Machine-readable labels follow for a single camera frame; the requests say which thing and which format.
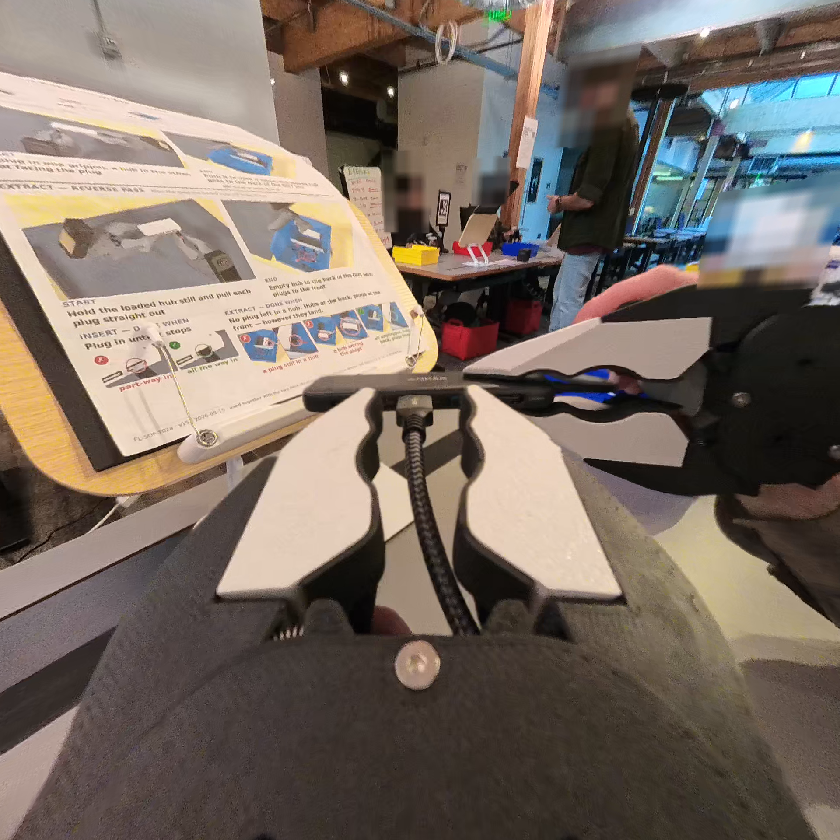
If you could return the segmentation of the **instruction sheet wooden board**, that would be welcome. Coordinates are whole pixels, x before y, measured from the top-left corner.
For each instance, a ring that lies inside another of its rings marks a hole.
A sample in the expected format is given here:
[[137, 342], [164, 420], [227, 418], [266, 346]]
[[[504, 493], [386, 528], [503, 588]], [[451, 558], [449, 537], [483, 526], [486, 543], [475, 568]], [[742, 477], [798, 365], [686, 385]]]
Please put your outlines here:
[[431, 371], [366, 217], [235, 126], [2, 72], [2, 414], [100, 497], [294, 434], [330, 374]]

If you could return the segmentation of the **red storage bin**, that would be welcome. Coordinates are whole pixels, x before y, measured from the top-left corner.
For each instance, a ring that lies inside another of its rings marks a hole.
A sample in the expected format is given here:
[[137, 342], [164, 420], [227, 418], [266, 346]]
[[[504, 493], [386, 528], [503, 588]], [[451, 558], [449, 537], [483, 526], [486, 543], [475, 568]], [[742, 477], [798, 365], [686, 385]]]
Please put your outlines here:
[[482, 319], [473, 325], [452, 319], [444, 322], [440, 349], [460, 361], [470, 361], [497, 350], [499, 322]]
[[502, 327], [506, 333], [518, 337], [528, 337], [540, 329], [543, 316], [543, 304], [540, 300], [511, 298]]

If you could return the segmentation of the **grey work table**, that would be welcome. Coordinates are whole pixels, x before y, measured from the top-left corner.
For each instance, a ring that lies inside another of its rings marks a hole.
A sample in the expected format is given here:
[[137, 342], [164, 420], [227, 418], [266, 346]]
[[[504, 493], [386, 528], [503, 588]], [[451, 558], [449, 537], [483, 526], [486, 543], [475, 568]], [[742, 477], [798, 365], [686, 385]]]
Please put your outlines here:
[[395, 266], [404, 277], [438, 282], [460, 282], [510, 274], [520, 270], [551, 269], [560, 266], [564, 257], [565, 253], [558, 249], [539, 251], [536, 256], [527, 261], [520, 261], [496, 252], [477, 261], [468, 259], [465, 255], [449, 254], [440, 257], [435, 264], [415, 266], [397, 261]]

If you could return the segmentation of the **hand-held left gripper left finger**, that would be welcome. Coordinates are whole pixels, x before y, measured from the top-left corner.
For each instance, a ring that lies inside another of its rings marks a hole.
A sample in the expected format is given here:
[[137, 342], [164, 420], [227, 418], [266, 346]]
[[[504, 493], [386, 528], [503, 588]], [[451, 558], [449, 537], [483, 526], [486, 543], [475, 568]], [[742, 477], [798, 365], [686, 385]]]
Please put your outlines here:
[[362, 388], [276, 457], [217, 585], [223, 602], [279, 601], [294, 617], [318, 600], [372, 617], [385, 569], [374, 478], [382, 402]]

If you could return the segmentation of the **person's right hand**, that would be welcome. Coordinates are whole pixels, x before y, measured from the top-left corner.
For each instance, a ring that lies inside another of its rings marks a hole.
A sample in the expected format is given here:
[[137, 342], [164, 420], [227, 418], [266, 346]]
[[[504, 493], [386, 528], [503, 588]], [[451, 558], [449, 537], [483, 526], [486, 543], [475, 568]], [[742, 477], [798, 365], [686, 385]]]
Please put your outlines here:
[[674, 266], [657, 266], [642, 274], [620, 280], [586, 302], [573, 324], [602, 318], [631, 303], [645, 301], [681, 287], [695, 286], [699, 272]]

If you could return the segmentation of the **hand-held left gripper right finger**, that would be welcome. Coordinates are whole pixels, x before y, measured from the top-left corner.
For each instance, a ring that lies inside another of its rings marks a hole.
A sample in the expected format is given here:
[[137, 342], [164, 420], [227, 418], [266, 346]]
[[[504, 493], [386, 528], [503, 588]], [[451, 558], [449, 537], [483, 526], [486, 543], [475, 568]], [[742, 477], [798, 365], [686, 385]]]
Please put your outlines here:
[[560, 448], [477, 385], [463, 394], [454, 569], [479, 617], [502, 601], [614, 603], [623, 589]]

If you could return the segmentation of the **handwritten whiteboard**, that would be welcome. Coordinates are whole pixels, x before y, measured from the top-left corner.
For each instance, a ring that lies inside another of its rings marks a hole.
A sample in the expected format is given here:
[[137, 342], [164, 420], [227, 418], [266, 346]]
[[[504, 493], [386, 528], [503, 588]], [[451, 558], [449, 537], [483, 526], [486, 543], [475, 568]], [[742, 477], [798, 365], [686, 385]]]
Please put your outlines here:
[[340, 167], [344, 191], [351, 204], [371, 223], [386, 249], [392, 248], [392, 236], [385, 228], [385, 204], [382, 171], [369, 165]]

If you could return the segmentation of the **white object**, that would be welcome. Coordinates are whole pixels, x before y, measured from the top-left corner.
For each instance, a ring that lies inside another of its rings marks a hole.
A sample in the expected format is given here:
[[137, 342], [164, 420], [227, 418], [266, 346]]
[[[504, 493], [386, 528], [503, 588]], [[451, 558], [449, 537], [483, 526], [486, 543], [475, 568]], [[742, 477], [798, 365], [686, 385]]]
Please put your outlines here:
[[353, 374], [331, 375], [316, 380], [303, 393], [303, 404], [312, 413], [326, 413], [363, 389], [380, 397], [385, 411], [395, 411], [400, 399], [408, 396], [429, 397], [433, 409], [460, 407], [467, 387], [475, 385], [488, 391], [519, 413], [541, 417], [559, 413], [571, 406], [564, 398], [604, 396], [605, 407], [627, 408], [631, 412], [681, 409], [674, 402], [643, 393], [621, 392], [608, 376], [583, 374], [567, 377], [557, 371], [536, 370], [523, 374], [438, 371], [426, 374]]

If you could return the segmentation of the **wooden post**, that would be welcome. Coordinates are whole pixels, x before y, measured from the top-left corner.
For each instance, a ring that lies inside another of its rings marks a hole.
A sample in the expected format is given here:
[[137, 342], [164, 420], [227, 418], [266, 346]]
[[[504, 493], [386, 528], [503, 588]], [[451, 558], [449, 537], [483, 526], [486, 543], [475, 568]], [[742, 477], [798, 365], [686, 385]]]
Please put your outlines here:
[[541, 1], [531, 4], [524, 12], [516, 95], [508, 144], [509, 180], [516, 182], [517, 186], [510, 193], [501, 212], [502, 223], [509, 228], [519, 226], [522, 190], [527, 177], [526, 167], [518, 165], [519, 153], [525, 120], [536, 117], [544, 62], [554, 20], [554, 6], [554, 1]]

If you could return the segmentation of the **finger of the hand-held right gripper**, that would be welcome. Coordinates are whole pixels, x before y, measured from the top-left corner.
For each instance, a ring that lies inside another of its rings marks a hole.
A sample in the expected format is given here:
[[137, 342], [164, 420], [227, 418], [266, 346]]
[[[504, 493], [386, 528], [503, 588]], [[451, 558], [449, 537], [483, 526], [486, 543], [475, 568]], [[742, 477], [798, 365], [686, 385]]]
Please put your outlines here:
[[532, 416], [531, 421], [581, 459], [680, 467], [689, 445], [675, 420], [661, 412], [610, 418], [604, 406], [562, 405], [562, 411]]
[[676, 382], [710, 349], [711, 318], [607, 322], [591, 319], [483, 357], [467, 375], [610, 370], [640, 381]]

